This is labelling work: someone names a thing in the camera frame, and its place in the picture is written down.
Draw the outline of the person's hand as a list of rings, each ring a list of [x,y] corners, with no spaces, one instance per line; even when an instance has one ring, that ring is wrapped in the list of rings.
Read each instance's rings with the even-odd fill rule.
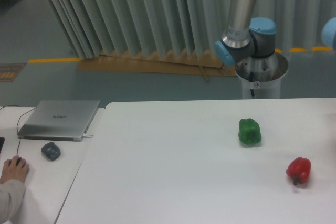
[[[17,167],[16,161],[20,156],[16,155],[12,159],[5,161],[2,175],[1,175],[1,184],[8,182],[10,180],[17,180],[24,183],[29,171],[29,164],[26,162],[25,167]]]

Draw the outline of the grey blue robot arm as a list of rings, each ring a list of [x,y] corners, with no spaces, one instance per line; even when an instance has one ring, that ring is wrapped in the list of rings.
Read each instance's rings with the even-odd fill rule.
[[[235,65],[250,56],[266,58],[275,52],[276,25],[268,18],[253,18],[256,0],[231,0],[227,28],[215,43],[223,64]]]

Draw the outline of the grey sleeved forearm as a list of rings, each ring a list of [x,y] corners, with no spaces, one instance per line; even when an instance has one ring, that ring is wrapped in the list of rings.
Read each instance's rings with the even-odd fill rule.
[[[18,211],[23,201],[26,186],[11,179],[1,184],[1,223],[5,223]]]

